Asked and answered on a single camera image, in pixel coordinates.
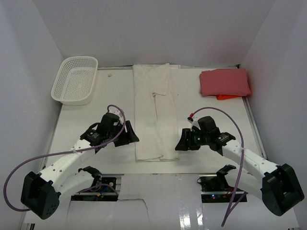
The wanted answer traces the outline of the white t shirt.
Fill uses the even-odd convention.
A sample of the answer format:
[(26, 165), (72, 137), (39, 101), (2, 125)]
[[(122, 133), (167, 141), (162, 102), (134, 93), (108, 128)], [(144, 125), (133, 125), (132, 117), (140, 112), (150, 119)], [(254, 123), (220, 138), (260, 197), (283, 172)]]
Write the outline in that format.
[(177, 113), (173, 98), (171, 68), (163, 65), (133, 65), (136, 161), (177, 161)]

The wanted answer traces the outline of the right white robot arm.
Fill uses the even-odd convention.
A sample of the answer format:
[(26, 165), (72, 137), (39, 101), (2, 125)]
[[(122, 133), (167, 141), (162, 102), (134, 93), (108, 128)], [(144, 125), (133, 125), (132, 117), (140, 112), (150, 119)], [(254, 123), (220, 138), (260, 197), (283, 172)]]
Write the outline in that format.
[(239, 190), (260, 199), (277, 216), (282, 216), (304, 200), (305, 195), (290, 165), (278, 165), (243, 148), (233, 135), (221, 132), (210, 116), (200, 119), (190, 116), (188, 121), (191, 127), (182, 129), (175, 147), (177, 151), (199, 150), (201, 146), (208, 146), (221, 156), (242, 164), (247, 171), (243, 174), (236, 166), (225, 165), (216, 172), (215, 177), (201, 178), (199, 183), (204, 189), (228, 191), (237, 186)]

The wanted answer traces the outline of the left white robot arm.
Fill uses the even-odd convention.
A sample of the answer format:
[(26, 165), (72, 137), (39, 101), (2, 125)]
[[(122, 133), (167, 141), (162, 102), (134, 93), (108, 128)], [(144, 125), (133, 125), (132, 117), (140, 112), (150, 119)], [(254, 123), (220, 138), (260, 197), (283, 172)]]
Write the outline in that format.
[(101, 187), (101, 172), (81, 165), (109, 143), (115, 147), (138, 142), (131, 123), (114, 113), (103, 115), (92, 124), (72, 147), (52, 165), (38, 173), (25, 176), (21, 202), (42, 220), (51, 217), (60, 202), (80, 191), (97, 191)]

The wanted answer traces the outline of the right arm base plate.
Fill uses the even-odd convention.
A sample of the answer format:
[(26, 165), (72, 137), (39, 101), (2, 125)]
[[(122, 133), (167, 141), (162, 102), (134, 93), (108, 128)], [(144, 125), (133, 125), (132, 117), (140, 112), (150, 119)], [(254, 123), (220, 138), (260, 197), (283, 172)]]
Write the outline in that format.
[(236, 167), (233, 165), (226, 165), (219, 169), (214, 174), (200, 175), (197, 183), (201, 186), (201, 201), (205, 203), (229, 203), (234, 188), (231, 187), (225, 176)]

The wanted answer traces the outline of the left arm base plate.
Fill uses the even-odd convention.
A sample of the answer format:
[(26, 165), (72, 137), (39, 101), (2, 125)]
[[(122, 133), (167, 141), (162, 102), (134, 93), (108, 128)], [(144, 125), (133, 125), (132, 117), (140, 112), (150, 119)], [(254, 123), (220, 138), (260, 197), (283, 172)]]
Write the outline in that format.
[(116, 202), (121, 188), (121, 176), (107, 175), (102, 177), (96, 183), (97, 186), (93, 189), (82, 193), (76, 193), (71, 197), (71, 201), (84, 201), (84, 202)]

